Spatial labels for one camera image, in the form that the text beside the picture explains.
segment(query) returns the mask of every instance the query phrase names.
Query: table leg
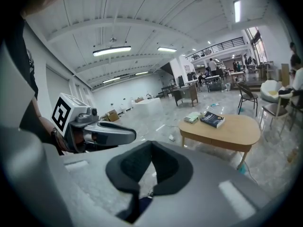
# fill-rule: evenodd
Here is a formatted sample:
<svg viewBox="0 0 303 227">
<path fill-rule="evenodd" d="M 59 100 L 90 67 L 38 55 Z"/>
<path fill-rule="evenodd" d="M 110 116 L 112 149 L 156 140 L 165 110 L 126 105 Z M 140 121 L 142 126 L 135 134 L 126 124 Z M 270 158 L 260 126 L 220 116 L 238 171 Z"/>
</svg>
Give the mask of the table leg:
<svg viewBox="0 0 303 227">
<path fill-rule="evenodd" d="M 239 164 L 238 167 L 237 167 L 237 170 L 239 170 L 239 169 L 242 167 L 242 165 L 243 165 L 243 163 L 244 163 L 244 161 L 245 161 L 245 158 L 246 158 L 246 156 L 247 156 L 247 153 L 248 153 L 248 152 L 245 152 L 245 153 L 244 153 L 244 155 L 243 155 L 243 157 L 242 157 L 242 160 L 241 160 L 240 164 Z"/>
<path fill-rule="evenodd" d="M 184 145 L 185 145 L 185 137 L 182 136 L 182 145 L 181 145 L 181 147 L 184 147 Z"/>
</svg>

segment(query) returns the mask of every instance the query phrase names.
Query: black shirt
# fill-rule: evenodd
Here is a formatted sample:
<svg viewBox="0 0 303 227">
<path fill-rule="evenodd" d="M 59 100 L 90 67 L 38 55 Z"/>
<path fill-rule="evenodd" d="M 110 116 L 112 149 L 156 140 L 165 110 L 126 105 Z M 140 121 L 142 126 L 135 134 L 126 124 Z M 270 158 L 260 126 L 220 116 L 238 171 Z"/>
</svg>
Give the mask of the black shirt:
<svg viewBox="0 0 303 227">
<path fill-rule="evenodd" d="M 17 69 L 20 71 L 21 75 L 30 85 L 30 87 L 34 90 L 35 97 L 38 98 L 38 87 L 34 77 L 34 63 L 33 61 L 29 60 L 23 39 L 25 22 L 21 16 L 16 18 L 15 21 L 16 22 L 14 23 L 10 32 L 5 35 L 4 40 Z M 50 134 L 40 122 L 32 101 L 25 111 L 25 114 L 21 120 L 20 128 L 34 133 L 43 143 L 57 145 L 56 142 L 53 142 Z"/>
</svg>

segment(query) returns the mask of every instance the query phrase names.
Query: robotic arm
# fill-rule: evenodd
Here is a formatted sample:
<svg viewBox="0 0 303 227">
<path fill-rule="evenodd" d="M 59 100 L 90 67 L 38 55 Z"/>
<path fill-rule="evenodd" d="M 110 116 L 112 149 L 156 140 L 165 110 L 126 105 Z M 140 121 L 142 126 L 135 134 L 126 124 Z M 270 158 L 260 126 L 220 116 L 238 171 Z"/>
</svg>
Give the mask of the robotic arm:
<svg viewBox="0 0 303 227">
<path fill-rule="evenodd" d="M 64 93 L 59 95 L 52 121 L 68 148 L 78 153 L 129 144 L 136 139 L 135 130 L 100 121 L 96 108 Z M 75 144 L 74 131 L 83 132 L 84 144 Z"/>
</svg>

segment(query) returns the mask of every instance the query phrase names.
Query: railing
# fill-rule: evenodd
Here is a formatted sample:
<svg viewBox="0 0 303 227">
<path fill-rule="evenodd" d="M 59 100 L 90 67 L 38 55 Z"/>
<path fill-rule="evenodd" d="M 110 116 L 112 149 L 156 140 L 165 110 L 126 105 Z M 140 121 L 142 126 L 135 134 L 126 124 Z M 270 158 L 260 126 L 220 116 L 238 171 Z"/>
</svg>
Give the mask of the railing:
<svg viewBox="0 0 303 227">
<path fill-rule="evenodd" d="M 186 59 L 188 59 L 189 61 L 194 61 L 196 59 L 199 59 L 200 57 L 204 57 L 206 55 L 210 55 L 213 53 L 217 53 L 219 51 L 223 51 L 229 48 L 233 48 L 235 46 L 239 46 L 239 45 L 245 45 L 243 37 L 239 37 L 236 39 L 232 39 L 232 40 L 228 40 L 219 44 L 215 44 L 212 45 L 211 47 L 208 47 L 206 49 L 203 49 L 201 51 L 198 51 L 188 57 L 186 57 Z"/>
</svg>

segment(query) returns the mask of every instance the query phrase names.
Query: black cushion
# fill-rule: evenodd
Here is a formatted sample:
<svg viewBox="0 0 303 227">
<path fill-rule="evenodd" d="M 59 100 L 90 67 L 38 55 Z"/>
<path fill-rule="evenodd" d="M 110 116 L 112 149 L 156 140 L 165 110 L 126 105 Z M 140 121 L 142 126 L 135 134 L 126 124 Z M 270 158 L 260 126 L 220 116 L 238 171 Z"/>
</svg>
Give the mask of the black cushion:
<svg viewBox="0 0 303 227">
<path fill-rule="evenodd" d="M 258 98 L 258 95 L 257 94 L 255 94 L 255 93 L 252 93 L 252 95 L 253 95 L 253 97 L 250 97 L 248 94 L 243 94 L 243 98 L 244 99 L 256 99 L 256 98 Z"/>
<path fill-rule="evenodd" d="M 276 115 L 276 112 L 277 112 L 277 109 L 278 109 L 278 104 L 268 104 L 266 106 L 263 106 L 262 107 L 267 113 L 275 116 Z M 287 110 L 283 107 L 280 106 L 280 110 L 279 110 L 279 114 L 278 116 L 282 116 L 284 114 L 287 113 Z"/>
</svg>

